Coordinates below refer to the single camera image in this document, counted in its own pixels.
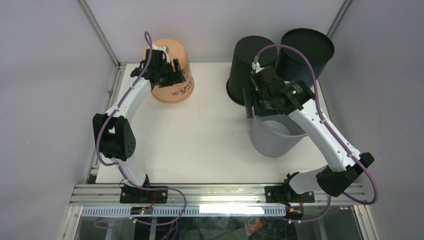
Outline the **orange plastic bin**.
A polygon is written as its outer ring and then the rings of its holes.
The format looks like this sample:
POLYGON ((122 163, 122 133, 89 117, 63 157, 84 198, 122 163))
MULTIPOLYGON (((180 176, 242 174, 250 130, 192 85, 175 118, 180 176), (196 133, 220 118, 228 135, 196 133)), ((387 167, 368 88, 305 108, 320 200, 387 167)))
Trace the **orange plastic bin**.
POLYGON ((186 48, 175 39, 153 42, 152 59, 142 76, 150 81, 152 95, 166 104, 184 101, 195 85, 186 48))

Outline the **black ribbed plastic bin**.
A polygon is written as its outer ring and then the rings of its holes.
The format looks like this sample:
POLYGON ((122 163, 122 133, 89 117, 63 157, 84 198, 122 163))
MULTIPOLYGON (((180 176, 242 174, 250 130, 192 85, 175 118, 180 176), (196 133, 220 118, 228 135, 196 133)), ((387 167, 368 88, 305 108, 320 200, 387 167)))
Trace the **black ribbed plastic bin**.
POLYGON ((227 94, 236 104, 244 106, 243 90, 254 87, 251 81, 251 71, 256 54, 262 48, 272 44, 270 39, 258 35, 243 37, 236 43, 226 82, 227 94))

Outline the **dark blue large bin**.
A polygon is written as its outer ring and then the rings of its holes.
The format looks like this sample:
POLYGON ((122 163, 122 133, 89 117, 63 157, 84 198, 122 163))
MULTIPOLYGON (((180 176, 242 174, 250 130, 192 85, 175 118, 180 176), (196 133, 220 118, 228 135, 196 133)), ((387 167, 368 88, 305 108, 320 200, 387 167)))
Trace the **dark blue large bin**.
MULTIPOLYGON (((311 64, 316 78, 335 54, 335 46, 331 39, 324 33, 310 28, 289 30, 281 37, 280 43, 301 52, 311 64)), ((275 71, 284 81, 302 80, 309 87, 313 86, 309 67, 302 57, 290 49, 278 50, 275 71)))

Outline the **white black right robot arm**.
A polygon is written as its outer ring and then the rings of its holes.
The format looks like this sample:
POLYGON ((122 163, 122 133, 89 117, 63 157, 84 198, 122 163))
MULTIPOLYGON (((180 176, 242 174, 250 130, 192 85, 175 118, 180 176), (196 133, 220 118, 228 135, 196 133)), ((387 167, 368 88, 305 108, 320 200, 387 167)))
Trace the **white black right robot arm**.
POLYGON ((296 202, 303 193, 322 190, 332 197, 344 194, 348 187, 374 161, 369 152, 360 152, 341 135, 317 106, 317 98, 301 79, 285 82, 272 66, 253 65, 253 87, 243 90, 246 115, 251 118, 286 115, 309 136, 327 165, 309 172, 288 175, 283 198, 296 202))

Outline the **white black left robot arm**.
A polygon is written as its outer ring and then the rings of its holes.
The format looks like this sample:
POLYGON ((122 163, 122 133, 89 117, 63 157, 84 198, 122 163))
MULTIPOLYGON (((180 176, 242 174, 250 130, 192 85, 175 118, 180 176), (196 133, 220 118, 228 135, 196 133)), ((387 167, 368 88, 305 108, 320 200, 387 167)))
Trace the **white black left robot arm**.
POLYGON ((154 88, 171 87, 185 82, 179 60, 171 59, 166 46, 148 48, 146 59, 133 70, 122 97, 105 113, 93 116, 96 157, 106 167, 116 166, 130 187, 131 197, 145 203, 152 188, 146 173, 138 170, 136 138, 131 121, 142 101, 154 88))

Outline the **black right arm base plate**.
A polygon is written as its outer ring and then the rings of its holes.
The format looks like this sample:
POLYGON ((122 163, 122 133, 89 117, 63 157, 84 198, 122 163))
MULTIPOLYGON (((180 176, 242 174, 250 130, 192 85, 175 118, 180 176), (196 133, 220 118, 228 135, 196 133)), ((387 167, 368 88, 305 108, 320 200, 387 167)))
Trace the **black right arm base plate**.
POLYGON ((295 193, 286 185, 266 185, 264 187, 266 203, 280 203, 284 205, 294 203, 314 203, 314 193, 309 191, 302 194, 295 193))

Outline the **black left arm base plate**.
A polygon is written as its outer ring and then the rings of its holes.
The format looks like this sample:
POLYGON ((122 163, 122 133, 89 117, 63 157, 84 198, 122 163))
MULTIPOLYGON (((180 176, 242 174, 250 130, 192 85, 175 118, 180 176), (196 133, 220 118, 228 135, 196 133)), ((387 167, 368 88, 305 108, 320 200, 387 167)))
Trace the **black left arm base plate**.
POLYGON ((168 202, 168 189, 150 188, 149 190, 141 190, 124 185, 121 187, 119 202, 121 204, 166 204, 168 202))

